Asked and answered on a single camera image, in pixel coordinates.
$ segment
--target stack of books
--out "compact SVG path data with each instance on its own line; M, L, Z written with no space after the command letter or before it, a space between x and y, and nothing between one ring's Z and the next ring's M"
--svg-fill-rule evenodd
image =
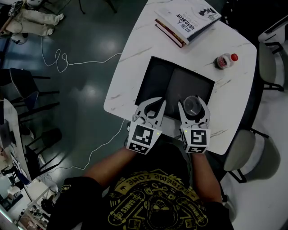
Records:
M173 0L155 13L155 26L179 47L189 44L221 18L221 15L204 0Z

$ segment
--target tabletop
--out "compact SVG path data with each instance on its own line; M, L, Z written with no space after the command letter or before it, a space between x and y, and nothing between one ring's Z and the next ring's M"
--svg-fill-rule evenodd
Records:
M12 153L14 154L18 163L20 164L22 172L24 171L23 175L25 175L26 178L29 181L31 181L19 131L18 113L14 108L14 106L6 99L4 99L3 109L4 109L4 119L8 122L9 130L13 131L15 136L16 144L11 143L10 145L12 146ZM11 151L10 149L8 150L10 146L5 149L6 152Z
M170 0L149 0L140 14L122 52L111 81L104 109L131 120L137 109L135 101L151 56L173 62L213 81L208 103L211 113L209 150L223 155L240 124L254 77L257 49L246 38L217 21L189 45L179 48L155 26L154 12ZM214 67L213 61L224 53L236 53L235 64L225 70ZM180 121L164 117L163 133L176 137Z

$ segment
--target gray floor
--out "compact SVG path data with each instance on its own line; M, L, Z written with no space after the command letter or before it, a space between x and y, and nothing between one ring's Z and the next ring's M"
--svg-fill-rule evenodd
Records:
M67 53L71 63L85 61L104 61L120 53L147 0L114 0L118 10L114 14L104 0L82 0L86 11L79 10L78 1L71 3L62 11L66 18L56 27L55 33L43 39L44 56L48 64L55 61L55 52ZM216 10L221 10L223 0L209 1ZM39 99L37 106L56 101L60 105L49 111L38 113L32 122L27 123L37 136L51 128L60 128L63 138L53 148L44 153L45 160L60 154L54 163L66 156L62 167L76 165L84 167L90 152L107 142L119 130L122 119L105 112L103 104L120 56L105 64L85 64L69 66L58 73L56 66L47 67L41 56L41 38L29 35L23 45L10 44L4 68L30 70L33 75L51 76L51 80L37 80L40 91L60 90L59 95ZM65 62L59 62L59 68ZM3 92L8 99L17 97L11 87ZM125 128L111 142L96 151L91 157L91 165L123 146L127 136ZM58 169L50 176L60 186L67 177L81 176L79 169Z

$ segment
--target book title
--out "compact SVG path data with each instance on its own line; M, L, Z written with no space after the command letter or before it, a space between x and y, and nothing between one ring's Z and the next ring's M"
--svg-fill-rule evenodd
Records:
M181 24L180 26L187 32L191 32L193 29L195 29L198 25L193 22L186 14L178 14L178 24Z

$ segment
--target black mat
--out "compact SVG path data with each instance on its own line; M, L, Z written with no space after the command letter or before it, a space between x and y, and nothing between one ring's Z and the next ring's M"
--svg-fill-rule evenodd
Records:
M139 105L153 97L163 97L165 115L180 120L178 101L188 96L199 96L208 104L214 81L193 71L157 57L151 57L135 104Z

